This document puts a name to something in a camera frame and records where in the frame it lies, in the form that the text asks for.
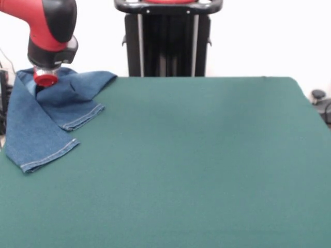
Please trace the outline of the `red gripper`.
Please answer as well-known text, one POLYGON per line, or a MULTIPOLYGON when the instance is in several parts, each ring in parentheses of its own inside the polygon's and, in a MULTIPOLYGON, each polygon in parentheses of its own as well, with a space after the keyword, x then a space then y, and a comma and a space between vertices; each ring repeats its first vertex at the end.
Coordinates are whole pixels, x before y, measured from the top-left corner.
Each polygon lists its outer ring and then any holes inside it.
POLYGON ((34 68, 33 78, 35 83, 42 87, 50 87, 58 81, 56 70, 46 70, 41 68, 34 68))

